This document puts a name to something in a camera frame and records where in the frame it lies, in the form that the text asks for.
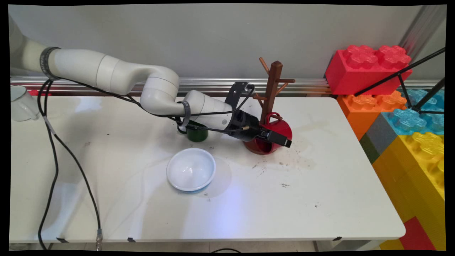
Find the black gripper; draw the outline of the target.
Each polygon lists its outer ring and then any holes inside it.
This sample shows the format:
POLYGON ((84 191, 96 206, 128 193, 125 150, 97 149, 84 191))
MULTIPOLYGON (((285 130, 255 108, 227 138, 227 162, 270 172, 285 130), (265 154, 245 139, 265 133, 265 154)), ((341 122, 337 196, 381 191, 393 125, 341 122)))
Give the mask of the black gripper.
POLYGON ((240 141, 249 142, 255 138, 276 144, 279 147, 290 148, 291 135, 285 135, 262 127, 257 117, 242 110, 234 112, 227 127, 228 135, 240 141))

